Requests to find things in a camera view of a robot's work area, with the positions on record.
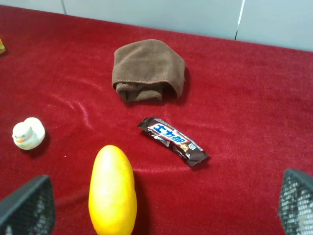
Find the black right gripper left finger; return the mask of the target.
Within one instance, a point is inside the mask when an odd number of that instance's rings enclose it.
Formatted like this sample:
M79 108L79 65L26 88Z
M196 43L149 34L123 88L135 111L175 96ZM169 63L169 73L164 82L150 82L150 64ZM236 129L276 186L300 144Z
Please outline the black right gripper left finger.
M48 175L31 179L0 201L2 235L50 235L55 224L55 202Z

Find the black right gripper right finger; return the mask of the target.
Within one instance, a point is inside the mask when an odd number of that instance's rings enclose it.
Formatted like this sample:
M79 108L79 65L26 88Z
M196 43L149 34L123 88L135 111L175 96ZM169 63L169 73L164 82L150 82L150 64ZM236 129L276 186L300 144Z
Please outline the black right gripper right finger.
M313 233L313 178L298 169L284 172L279 197L279 217L285 234Z

